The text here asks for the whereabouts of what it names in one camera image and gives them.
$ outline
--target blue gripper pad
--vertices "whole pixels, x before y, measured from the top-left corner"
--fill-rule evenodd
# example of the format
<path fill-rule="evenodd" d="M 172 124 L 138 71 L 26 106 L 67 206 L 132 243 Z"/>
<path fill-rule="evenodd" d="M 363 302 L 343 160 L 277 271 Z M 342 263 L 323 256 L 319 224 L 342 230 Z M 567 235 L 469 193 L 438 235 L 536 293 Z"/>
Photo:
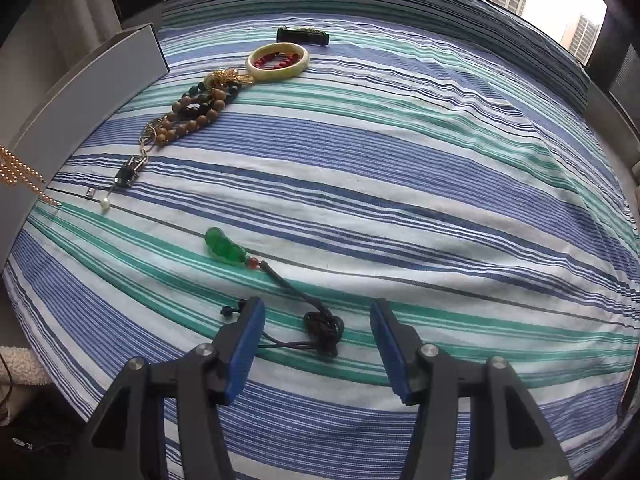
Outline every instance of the blue gripper pad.
<path fill-rule="evenodd" d="M 402 402 L 412 404 L 409 372 L 415 365 L 422 340 L 413 327 L 398 323 L 391 307 L 382 298 L 371 305 L 369 320 L 392 390 Z"/>
<path fill-rule="evenodd" d="M 242 392 L 264 329 L 266 308 L 260 298 L 249 298 L 235 323 L 223 326 L 214 345 L 227 363 L 225 400 L 231 403 Z"/>

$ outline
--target striped bedsheet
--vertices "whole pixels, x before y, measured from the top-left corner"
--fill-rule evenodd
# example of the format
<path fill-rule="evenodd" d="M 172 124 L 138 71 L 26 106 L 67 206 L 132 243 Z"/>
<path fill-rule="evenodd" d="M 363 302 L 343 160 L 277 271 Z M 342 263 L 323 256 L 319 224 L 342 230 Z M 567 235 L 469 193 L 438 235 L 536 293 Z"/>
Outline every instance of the striped bedsheet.
<path fill-rule="evenodd" d="M 301 76 L 243 91 L 210 127 L 155 151 L 101 214 L 142 126 L 276 28 L 317 27 Z M 368 311 L 457 358 L 516 368 L 576 472 L 624 428 L 638 344 L 638 233 L 584 120 L 492 54 L 372 18 L 261 15 L 168 27 L 171 72 L 99 127 L 18 236 L 3 278 L 34 350 L 88 418 L 126 360 L 209 340 L 223 305 L 260 296 L 267 332 L 304 338 L 310 307 L 207 254 L 218 226 L 344 319 L 333 360 L 264 349 L 221 410 L 239 479 L 396 479 L 415 409 L 388 387 Z M 460 402 L 452 477 L 465 477 Z M 171 478 L 181 478 L 175 403 Z"/>

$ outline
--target fluffy white cloth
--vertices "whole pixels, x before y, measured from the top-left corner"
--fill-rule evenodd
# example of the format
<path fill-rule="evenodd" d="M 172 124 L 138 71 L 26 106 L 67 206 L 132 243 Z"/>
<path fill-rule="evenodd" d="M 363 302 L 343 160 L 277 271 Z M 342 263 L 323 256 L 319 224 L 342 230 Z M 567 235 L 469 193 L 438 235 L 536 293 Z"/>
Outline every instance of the fluffy white cloth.
<path fill-rule="evenodd" d="M 14 384 L 50 384 L 51 378 L 36 354 L 30 348 L 0 346 L 0 354 L 6 361 Z M 0 383 L 8 384 L 9 377 L 0 362 Z"/>

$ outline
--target jewelry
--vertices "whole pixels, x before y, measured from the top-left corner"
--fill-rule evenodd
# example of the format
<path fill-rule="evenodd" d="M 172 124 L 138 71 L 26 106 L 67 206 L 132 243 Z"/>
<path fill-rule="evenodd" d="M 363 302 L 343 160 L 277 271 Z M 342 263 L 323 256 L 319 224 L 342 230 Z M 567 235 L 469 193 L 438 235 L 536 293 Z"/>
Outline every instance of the jewelry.
<path fill-rule="evenodd" d="M 254 78 L 243 75 L 235 68 L 215 70 L 192 86 L 171 106 L 171 112 L 145 124 L 138 138 L 139 155 L 133 155 L 118 170 L 107 195 L 100 199 L 100 208 L 111 208 L 109 196 L 117 187 L 131 187 L 149 160 L 154 146 L 161 148 L 191 132 L 203 128 L 218 118 L 218 113 L 231 104 L 243 84 L 251 84 Z M 90 187 L 85 196 L 92 198 L 95 189 Z"/>
<path fill-rule="evenodd" d="M 45 195 L 44 192 L 31 181 L 31 179 L 34 178 L 44 183 L 45 180 L 43 179 L 42 175 L 33 168 L 30 168 L 29 166 L 18 160 L 18 157 L 16 157 L 12 152 L 10 152 L 1 144 L 0 158 L 2 159 L 2 162 L 0 162 L 0 178 L 2 178 L 5 184 L 8 184 L 9 186 L 15 186 L 20 180 L 25 183 L 34 193 L 37 193 L 40 200 L 43 200 L 49 205 L 60 205 L 60 202 L 54 200 L 50 196 Z"/>
<path fill-rule="evenodd" d="M 267 66 L 277 56 L 285 56 L 285 59 Z M 282 81 L 299 75 L 309 66 L 309 53 L 295 43 L 271 43 L 249 54 L 244 66 L 256 81 Z"/>

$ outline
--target wall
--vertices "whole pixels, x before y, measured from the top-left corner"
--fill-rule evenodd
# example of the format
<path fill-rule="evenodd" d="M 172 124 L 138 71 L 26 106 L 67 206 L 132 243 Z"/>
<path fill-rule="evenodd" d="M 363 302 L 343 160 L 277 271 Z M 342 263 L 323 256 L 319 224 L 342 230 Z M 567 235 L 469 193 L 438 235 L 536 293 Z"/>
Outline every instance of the wall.
<path fill-rule="evenodd" d="M 33 0 L 0 47 L 0 144 L 11 147 L 22 123 L 67 70 L 44 0 Z"/>

